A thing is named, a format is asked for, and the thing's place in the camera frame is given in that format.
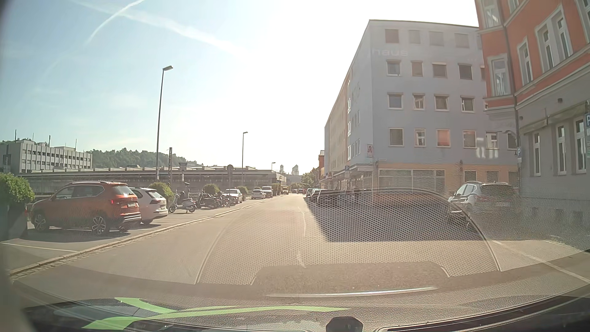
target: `forested hill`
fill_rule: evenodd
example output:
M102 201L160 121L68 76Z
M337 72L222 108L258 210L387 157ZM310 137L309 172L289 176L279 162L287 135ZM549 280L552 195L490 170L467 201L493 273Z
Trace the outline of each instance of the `forested hill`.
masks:
M125 167L127 165L139 165L140 167L156 167L156 153L143 150L131 151L123 148L119 151L86 151L92 153L92 166L94 168ZM168 154L159 153L160 166L168 166ZM186 162L186 159L172 154L172 166L178 167L179 162Z

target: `curb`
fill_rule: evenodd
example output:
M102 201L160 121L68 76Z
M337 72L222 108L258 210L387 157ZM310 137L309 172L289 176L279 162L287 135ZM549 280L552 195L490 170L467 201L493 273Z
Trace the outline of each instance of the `curb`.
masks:
M131 237L126 237L125 239L122 239L122 240L117 240L117 241L114 241L114 242L105 243L103 245L98 245L98 246L95 246L95 247L92 247L92 248L88 248L88 249L84 249L84 250L81 250L81 251L68 253L66 255L49 258L49 259L46 259L46 260L41 261L41 262L37 262L37 263L33 263L33 264L30 264L30 265L24 266L22 268L10 270L10 272L8 272L8 276L14 276L14 275L23 273L25 271L28 271L30 269L34 269L34 268L38 268L40 266L44 266L44 265L47 265L47 264L59 262L59 261L62 261L64 259L72 258L72 257L78 256L78 255L83 255L85 253L89 253L89 252L92 252L92 251L95 251L95 250L99 250L99 249L104 249L104 248L116 246L116 245L119 245L121 243L125 243L125 242L129 242L129 241L132 241L132 240L135 240L135 239L139 239L139 238L144 237L144 236L154 235L154 234L157 234L157 233L164 232L166 230L171 230L171 229L174 229L174 228L186 226L188 224L202 222L202 221L207 220L207 219L212 219L212 218L215 218L215 217L218 217L218 216L222 216L223 214L231 213L231 212L234 212L234 211L239 211L241 209L246 209L248 207L255 206L255 205L258 205L258 204L262 204L262 203L265 203L265 202L266 201L261 201L259 203L255 203L255 204L252 204L252 205L240 207L240 208L229 210L229 211L224 211L224 212L218 213L218 214L214 214L214 215L209 216L209 217L204 217L204 218L197 219L197 220L191 220L190 222L185 222L185 223L181 223L181 224L171 225L171 226L168 226L168 227L164 227L164 228L153 230L151 232L142 233L142 234L138 234L138 235L131 236Z

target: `parked motorcycle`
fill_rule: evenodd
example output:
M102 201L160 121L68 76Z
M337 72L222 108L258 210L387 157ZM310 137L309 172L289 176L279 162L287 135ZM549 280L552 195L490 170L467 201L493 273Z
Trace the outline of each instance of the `parked motorcycle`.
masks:
M168 212L174 213L174 211L182 209L186 210L186 212L193 213L196 210L195 201L193 201L191 198L185 198L181 202L179 201L180 195L177 194L174 196L174 201L172 201L172 204L168 208Z

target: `car wheel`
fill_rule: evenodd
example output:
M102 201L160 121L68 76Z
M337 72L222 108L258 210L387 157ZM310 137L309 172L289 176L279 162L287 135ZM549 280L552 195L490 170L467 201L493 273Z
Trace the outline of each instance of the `car wheel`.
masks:
M110 232L110 222L102 214L92 217L89 226L94 235L105 235Z
M35 226L35 229L38 232L46 232L49 229L45 215L42 213L35 213L35 217L33 218L33 226Z

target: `white road line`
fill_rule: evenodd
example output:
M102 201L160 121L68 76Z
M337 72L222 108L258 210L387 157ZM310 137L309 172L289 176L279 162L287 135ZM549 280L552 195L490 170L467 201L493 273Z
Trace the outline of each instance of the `white road line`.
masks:
M25 245L17 245L16 243L7 243L7 242L0 242L0 243L3 244L3 245L19 246L19 247L25 247L25 248L56 250L56 251L67 251L67 252L78 252L77 250L67 250L67 249L55 249L55 248L43 248L43 247L35 247L35 246L25 246Z
M566 269L560 268L559 266L557 266L557 265L554 265L554 264L551 264L551 263L549 263L549 262L546 262L546 261L542 260L541 258L537 258L537 257L535 257L535 256L531 256L531 255L529 255L529 254L527 254L527 253L521 252L521 251L519 251L519 250L516 250L516 249L512 249L510 246L508 246L508 245L505 245L504 243L501 243L501 242L499 242L499 241L492 240L492 242L494 242L494 243L496 243L496 244L498 244L498 245L501 245L501 246L505 247L506 249L508 249L508 250L510 250L510 251L512 251L512 252L519 253L519 254L523 255L524 257L527 257L527 258L533 259L534 261L537 261L537 262L539 262L539 263L543 263L543 264L545 264L545 265L547 265L547 266L549 266L549 267L551 267L551 268L554 268L554 269L556 269L556 270L557 270L557 271L559 271L559 272L565 273L565 274L567 274L567 275L570 275L570 276L572 276L572 277L574 277L574 278L578 278L578 279L580 279L581 281L584 281L584 282L586 282L587 284L590 284L590 279L588 279L588 278L584 278L584 277L582 277L581 275L578 275L578 274L575 274L575 273L573 273L572 271L568 271L568 270L566 270Z

